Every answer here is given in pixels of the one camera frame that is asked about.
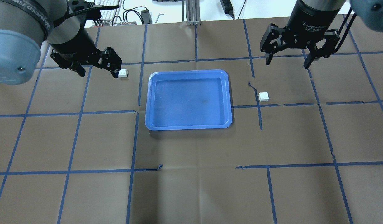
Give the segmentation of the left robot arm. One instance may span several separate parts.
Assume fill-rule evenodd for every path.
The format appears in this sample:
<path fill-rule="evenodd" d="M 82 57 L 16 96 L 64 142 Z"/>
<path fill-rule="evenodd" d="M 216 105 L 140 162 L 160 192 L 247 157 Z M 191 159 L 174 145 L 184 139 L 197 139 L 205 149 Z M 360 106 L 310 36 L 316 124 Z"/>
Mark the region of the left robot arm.
<path fill-rule="evenodd" d="M 101 10 L 118 5 L 95 5 L 82 0 L 0 0 L 0 84 L 28 82 L 41 57 L 41 45 L 62 69 L 80 77 L 84 65 L 109 71 L 118 78 L 122 60 L 112 47 L 96 48 L 85 30 L 86 20 L 99 19 Z"/>

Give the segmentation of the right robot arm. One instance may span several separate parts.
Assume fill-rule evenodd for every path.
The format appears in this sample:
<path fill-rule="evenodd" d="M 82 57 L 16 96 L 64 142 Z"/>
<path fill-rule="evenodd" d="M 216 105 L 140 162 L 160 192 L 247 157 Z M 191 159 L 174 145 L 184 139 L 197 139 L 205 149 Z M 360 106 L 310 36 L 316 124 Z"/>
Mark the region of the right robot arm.
<path fill-rule="evenodd" d="M 356 17 L 369 29 L 383 32 L 383 0 L 351 0 L 340 28 L 330 29 L 344 4 L 344 0 L 297 0 L 287 25 L 269 24 L 260 41 L 266 64 L 285 49 L 307 49 L 304 68 L 308 69 L 314 61 L 330 57 L 341 48 Z"/>

